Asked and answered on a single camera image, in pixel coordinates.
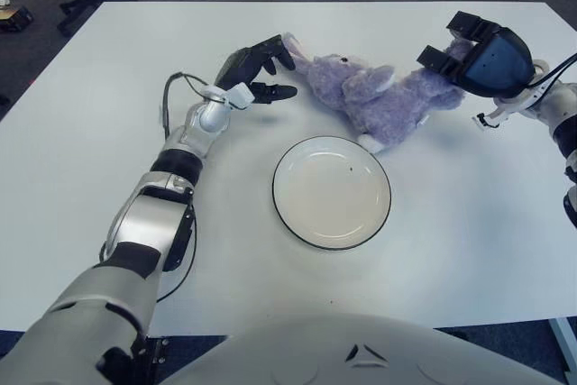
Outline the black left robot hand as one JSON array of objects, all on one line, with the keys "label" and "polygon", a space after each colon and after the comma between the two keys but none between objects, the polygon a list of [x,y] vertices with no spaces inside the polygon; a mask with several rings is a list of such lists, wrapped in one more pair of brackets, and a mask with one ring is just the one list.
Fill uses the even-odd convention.
[{"label": "black left robot hand", "polygon": [[229,90],[237,84],[244,83],[252,92],[255,104],[269,105],[290,99],[298,93],[295,87],[267,85],[256,81],[262,69],[272,76],[276,75],[276,63],[289,71],[296,69],[295,62],[280,34],[231,54],[220,69],[215,85],[223,90]]}]

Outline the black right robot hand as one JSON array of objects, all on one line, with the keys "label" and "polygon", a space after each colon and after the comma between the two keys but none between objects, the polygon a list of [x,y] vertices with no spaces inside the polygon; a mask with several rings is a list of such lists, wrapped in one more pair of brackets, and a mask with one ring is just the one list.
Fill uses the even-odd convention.
[{"label": "black right robot hand", "polygon": [[447,24],[458,42],[473,44],[462,59],[426,46],[417,62],[462,90],[489,98],[520,94],[535,75],[527,45],[513,31],[478,15],[459,11]]}]

